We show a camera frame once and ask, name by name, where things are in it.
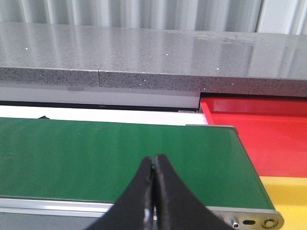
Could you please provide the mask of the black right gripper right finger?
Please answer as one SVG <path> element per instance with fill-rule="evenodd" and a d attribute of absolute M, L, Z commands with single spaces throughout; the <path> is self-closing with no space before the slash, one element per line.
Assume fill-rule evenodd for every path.
<path fill-rule="evenodd" d="M 155 206 L 159 230 L 230 230 L 183 183 L 168 157 L 155 157 Z"/>

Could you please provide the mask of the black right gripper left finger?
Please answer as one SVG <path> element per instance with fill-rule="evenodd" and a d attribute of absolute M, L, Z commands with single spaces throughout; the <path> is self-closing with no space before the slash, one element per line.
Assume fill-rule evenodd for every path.
<path fill-rule="evenodd" d="M 90 230 L 151 230 L 154 221 L 152 158 L 145 157 L 129 186 Z"/>

